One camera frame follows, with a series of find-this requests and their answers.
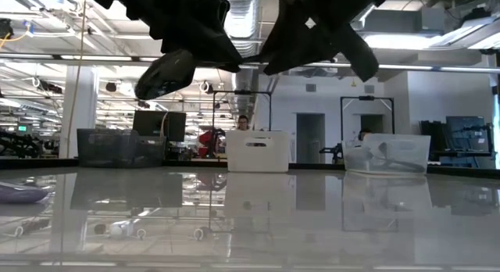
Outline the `white plastic bin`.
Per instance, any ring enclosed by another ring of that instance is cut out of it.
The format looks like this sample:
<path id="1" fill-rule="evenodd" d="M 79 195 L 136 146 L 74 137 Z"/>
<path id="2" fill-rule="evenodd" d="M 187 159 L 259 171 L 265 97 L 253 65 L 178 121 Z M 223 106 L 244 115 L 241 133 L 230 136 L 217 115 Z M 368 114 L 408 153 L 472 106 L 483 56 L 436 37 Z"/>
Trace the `white plastic bin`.
<path id="1" fill-rule="evenodd" d="M 286 173 L 289 136 L 285 131 L 228 131 L 227 169 L 243 173 Z"/>

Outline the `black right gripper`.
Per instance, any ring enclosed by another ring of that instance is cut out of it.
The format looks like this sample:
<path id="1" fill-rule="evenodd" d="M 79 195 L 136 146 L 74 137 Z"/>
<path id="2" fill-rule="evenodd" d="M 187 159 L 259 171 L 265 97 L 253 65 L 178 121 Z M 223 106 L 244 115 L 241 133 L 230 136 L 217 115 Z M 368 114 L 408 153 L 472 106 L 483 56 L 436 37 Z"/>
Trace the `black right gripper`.
<path id="1" fill-rule="evenodd" d="M 277 21 L 257 55 L 245 63 L 267 63 L 274 75 L 298 66 L 332 60 L 341 53 L 354 73 L 367 81 L 379 70 L 370 46 L 351 21 L 377 0 L 279 0 L 284 20 Z"/>

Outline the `red machine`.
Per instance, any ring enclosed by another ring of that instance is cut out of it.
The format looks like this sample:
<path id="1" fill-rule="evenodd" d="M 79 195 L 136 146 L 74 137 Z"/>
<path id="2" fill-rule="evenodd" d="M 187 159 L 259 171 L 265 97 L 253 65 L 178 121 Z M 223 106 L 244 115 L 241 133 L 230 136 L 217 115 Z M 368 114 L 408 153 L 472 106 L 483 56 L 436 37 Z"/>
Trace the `red machine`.
<path id="1" fill-rule="evenodd" d="M 215 158 L 219 150 L 219 143 L 226 132 L 219 128 L 212 128 L 198 137 L 201 146 L 198 148 L 198 155 L 201 158 Z"/>

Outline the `silver spoon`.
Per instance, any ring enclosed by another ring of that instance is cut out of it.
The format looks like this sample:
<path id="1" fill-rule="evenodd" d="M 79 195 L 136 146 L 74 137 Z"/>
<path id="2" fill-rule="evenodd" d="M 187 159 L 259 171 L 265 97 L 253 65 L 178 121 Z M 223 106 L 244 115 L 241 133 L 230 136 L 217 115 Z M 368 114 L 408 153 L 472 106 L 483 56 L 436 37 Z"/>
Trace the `silver spoon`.
<path id="1" fill-rule="evenodd" d="M 0 203 L 31 204 L 40 202 L 47 195 L 43 188 L 0 182 Z"/>

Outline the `dark grey plastic bin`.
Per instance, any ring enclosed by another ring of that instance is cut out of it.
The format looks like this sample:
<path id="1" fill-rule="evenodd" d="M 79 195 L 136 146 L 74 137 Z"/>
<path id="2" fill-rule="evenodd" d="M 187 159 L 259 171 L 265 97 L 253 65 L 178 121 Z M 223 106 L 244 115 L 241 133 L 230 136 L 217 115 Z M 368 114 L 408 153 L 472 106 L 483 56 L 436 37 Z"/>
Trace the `dark grey plastic bin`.
<path id="1" fill-rule="evenodd" d="M 145 168 L 163 163 L 163 138 L 143 137 L 135 130 L 78 129 L 80 166 L 97 168 Z"/>

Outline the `black background machine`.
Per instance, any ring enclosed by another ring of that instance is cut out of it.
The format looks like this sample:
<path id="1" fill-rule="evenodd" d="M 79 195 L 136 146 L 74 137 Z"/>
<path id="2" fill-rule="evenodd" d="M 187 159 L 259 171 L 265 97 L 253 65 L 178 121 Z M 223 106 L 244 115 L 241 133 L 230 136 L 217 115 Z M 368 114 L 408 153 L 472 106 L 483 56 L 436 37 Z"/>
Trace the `black background machine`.
<path id="1" fill-rule="evenodd" d="M 0 157 L 39 158 L 42 153 L 42 141 L 38 138 L 0 129 Z"/>

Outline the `silver ventilation duct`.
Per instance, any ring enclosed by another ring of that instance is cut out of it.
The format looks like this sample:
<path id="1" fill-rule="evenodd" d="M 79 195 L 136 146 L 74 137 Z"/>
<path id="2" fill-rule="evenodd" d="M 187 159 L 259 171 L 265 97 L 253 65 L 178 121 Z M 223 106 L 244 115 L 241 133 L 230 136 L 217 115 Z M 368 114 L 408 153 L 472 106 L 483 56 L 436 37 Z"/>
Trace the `silver ventilation duct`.
<path id="1" fill-rule="evenodd" d="M 230 10 L 224 23 L 226 33 L 242 57 L 256 55 L 259 45 L 255 39 L 260 0 L 227 1 L 230 3 Z M 233 90 L 256 91 L 256 70 L 256 67 L 241 65 L 241 71 L 232 75 Z M 255 95 L 231 95 L 230 104 L 236 117 L 245 115 L 251 119 L 254 113 Z"/>

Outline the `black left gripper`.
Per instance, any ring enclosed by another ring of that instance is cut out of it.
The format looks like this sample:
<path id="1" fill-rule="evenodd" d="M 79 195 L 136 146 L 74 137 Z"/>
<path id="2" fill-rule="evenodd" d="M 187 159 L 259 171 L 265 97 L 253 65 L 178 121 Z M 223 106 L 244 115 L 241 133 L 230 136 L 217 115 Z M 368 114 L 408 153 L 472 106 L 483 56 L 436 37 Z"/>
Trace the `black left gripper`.
<path id="1" fill-rule="evenodd" d="M 241 70 L 241 54 L 224 30 L 221 27 L 213 30 L 201 22 L 214 18 L 222 23 L 230 9 L 228 0 L 94 1 L 105 9 L 118 1 L 125 7 L 129 20 L 155 25 L 155 39 L 162 39 L 163 53 L 183 49 L 201 63 L 228 72 Z"/>

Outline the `grey door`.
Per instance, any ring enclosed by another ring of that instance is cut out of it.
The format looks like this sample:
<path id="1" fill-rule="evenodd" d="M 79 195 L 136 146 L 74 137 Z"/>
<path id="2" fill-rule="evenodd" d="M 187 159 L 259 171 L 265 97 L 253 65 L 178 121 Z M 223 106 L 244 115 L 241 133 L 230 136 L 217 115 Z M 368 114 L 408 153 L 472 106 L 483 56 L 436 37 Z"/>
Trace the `grey door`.
<path id="1" fill-rule="evenodd" d="M 325 115 L 298 113 L 296 115 L 296 162 L 325 163 L 320 150 L 325 146 Z"/>

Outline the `clear plastic bin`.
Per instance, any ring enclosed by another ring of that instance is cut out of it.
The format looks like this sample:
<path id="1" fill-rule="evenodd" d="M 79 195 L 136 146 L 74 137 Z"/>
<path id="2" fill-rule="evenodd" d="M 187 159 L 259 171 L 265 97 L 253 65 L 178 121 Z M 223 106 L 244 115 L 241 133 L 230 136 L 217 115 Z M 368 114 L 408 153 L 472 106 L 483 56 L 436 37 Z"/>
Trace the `clear plastic bin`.
<path id="1" fill-rule="evenodd" d="M 362 141 L 341 143 L 345 169 L 363 174 L 425 174 L 430 136 L 367 134 Z"/>

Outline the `black office chair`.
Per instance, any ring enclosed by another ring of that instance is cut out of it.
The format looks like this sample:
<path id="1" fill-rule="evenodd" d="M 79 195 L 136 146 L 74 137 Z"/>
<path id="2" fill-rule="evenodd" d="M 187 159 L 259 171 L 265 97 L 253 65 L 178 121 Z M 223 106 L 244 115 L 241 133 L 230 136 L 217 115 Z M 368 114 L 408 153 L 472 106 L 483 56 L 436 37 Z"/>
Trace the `black office chair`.
<path id="1" fill-rule="evenodd" d="M 343 164 L 344 156 L 342 150 L 342 143 L 337 143 L 334 147 L 325 147 L 319 150 L 319 154 L 331 154 L 331 162 L 333 164 Z"/>

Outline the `black monitor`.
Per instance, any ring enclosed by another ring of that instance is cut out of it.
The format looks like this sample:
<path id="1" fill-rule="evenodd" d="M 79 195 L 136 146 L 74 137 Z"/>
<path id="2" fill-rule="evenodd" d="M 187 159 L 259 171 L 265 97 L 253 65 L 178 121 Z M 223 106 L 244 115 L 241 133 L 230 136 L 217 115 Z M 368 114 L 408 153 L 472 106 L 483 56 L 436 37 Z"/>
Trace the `black monitor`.
<path id="1" fill-rule="evenodd" d="M 186 113 L 136 110 L 132 129 L 146 137 L 163 134 L 169 141 L 184 141 Z"/>

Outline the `black gantry frame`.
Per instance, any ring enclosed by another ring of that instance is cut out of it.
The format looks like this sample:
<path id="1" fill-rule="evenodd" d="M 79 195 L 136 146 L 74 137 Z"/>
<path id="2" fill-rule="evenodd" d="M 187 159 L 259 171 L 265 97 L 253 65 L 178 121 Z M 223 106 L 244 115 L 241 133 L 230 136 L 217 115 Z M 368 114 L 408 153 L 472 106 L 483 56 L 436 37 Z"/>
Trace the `black gantry frame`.
<path id="1" fill-rule="evenodd" d="M 352 103 L 353 100 L 358 101 L 379 101 L 385 108 L 391 112 L 391 133 L 395 133 L 395 100 L 388 97 L 376 97 L 372 95 L 360 95 L 360 96 L 341 96 L 340 97 L 340 125 L 341 125 L 341 138 L 344 138 L 344 125 L 345 117 L 344 111 Z"/>
<path id="2" fill-rule="evenodd" d="M 269 123 L 268 123 L 268 128 L 269 131 L 272 129 L 272 112 L 273 112 L 273 101 L 272 101 L 272 93 L 270 91 L 251 91 L 251 90 L 245 90 L 245 89 L 240 89 L 240 90 L 234 90 L 234 91 L 228 91 L 228 90 L 214 90 L 212 93 L 212 129 L 215 127 L 215 110 L 216 110 L 216 103 L 218 102 L 216 100 L 216 95 L 218 93 L 222 94 L 232 94 L 232 95 L 266 95 L 268 100 L 269 100 Z"/>

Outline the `white column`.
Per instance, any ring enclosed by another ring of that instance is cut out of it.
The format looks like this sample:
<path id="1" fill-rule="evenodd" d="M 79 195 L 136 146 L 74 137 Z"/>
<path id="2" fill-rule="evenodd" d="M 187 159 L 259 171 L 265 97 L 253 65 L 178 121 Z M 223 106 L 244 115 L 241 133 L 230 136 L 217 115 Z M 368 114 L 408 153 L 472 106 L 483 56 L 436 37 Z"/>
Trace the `white column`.
<path id="1" fill-rule="evenodd" d="M 66 68 L 59 136 L 60 159 L 77 156 L 78 129 L 95 127 L 99 81 L 98 71 L 93 66 Z"/>

